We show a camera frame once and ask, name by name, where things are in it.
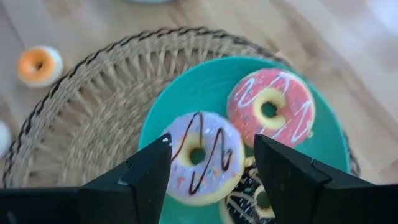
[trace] woven placemat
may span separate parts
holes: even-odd
[[[205,27],[144,31],[110,44],[78,63],[36,105],[6,157],[3,187],[82,185],[137,151],[149,108],[183,71],[229,55],[288,65],[275,53]]]

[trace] wooden table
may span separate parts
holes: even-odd
[[[160,27],[208,26],[268,47],[324,94],[374,183],[398,182],[398,27],[394,0],[3,0],[0,87],[16,126],[47,92],[16,77],[33,45],[61,51],[66,68],[124,36]]]

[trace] teal plate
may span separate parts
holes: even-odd
[[[281,68],[297,74],[281,63],[247,57],[210,60],[187,70],[159,95],[149,110],[141,131],[139,149],[157,139],[177,116],[203,110],[226,117],[226,99],[235,84],[247,74],[262,68]],[[306,79],[304,81],[315,99],[314,135],[295,149],[349,172],[348,150],[339,122],[318,90]],[[166,196],[160,224],[203,223],[221,223],[217,203],[205,207],[189,207]]]

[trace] orange donut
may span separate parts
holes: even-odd
[[[18,61],[19,78],[32,87],[53,83],[62,72],[62,59],[57,50],[41,46],[22,53]]]

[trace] chocolate frosted donut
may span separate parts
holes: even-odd
[[[266,194],[254,158],[247,158],[245,163],[241,180],[220,202],[221,219],[224,224],[275,224],[272,207],[269,204],[260,205],[258,202],[265,199]]]

